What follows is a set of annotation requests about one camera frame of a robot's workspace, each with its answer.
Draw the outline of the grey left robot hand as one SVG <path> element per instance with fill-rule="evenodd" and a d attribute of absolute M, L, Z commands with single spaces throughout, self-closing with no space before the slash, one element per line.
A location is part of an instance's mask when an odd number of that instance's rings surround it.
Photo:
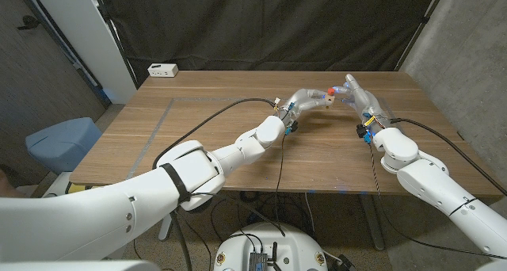
<path fill-rule="evenodd" d="M 296 91 L 280 109 L 279 118 L 284 124 L 296 120 L 303 111 L 315 107 L 328 107 L 334 103 L 334 97 L 321 90 L 300 89 Z"/>

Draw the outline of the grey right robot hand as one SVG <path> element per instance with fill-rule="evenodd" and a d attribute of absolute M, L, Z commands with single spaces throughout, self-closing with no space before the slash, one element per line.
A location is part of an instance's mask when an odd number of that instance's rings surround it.
<path fill-rule="evenodd" d="M 369 91 L 364 90 L 351 74 L 345 76 L 345 83 L 342 86 L 333 86 L 333 89 L 335 94 L 343 97 L 344 104 L 351 106 L 356 111 L 362 123 L 367 122 L 373 116 L 375 117 L 375 120 L 370 123 L 374 132 L 391 126 L 391 122 L 377 98 Z"/>

